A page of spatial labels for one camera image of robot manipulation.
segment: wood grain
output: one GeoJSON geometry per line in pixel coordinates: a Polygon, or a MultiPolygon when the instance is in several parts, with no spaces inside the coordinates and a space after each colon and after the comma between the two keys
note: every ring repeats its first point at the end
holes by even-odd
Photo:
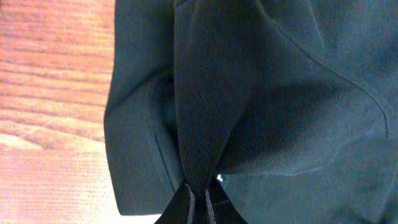
{"type": "Polygon", "coordinates": [[[118,214],[104,149],[114,0],[0,0],[0,223],[118,214]]]}

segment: clothing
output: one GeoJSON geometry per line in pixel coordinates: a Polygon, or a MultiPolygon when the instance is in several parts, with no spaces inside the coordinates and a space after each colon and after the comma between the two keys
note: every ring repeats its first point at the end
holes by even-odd
{"type": "Polygon", "coordinates": [[[398,4],[116,0],[104,130],[123,215],[225,174],[248,223],[398,222],[398,4]]]}

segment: fabric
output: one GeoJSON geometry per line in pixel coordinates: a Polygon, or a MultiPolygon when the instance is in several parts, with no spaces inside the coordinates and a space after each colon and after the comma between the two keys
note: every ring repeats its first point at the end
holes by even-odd
{"type": "Polygon", "coordinates": [[[225,174],[248,223],[398,222],[398,4],[116,0],[104,130],[123,215],[225,174]]]}

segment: dark gray garment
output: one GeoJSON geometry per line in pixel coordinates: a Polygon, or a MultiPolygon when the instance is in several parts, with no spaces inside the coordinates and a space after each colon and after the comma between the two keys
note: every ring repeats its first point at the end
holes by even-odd
{"type": "Polygon", "coordinates": [[[226,174],[248,223],[398,222],[397,114],[396,0],[116,0],[123,215],[226,174]]]}

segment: wooden surface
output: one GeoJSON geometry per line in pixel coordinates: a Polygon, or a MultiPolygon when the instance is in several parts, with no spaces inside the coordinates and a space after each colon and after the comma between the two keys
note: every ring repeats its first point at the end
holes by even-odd
{"type": "Polygon", "coordinates": [[[153,223],[106,163],[114,0],[0,2],[0,223],[153,223]]]}

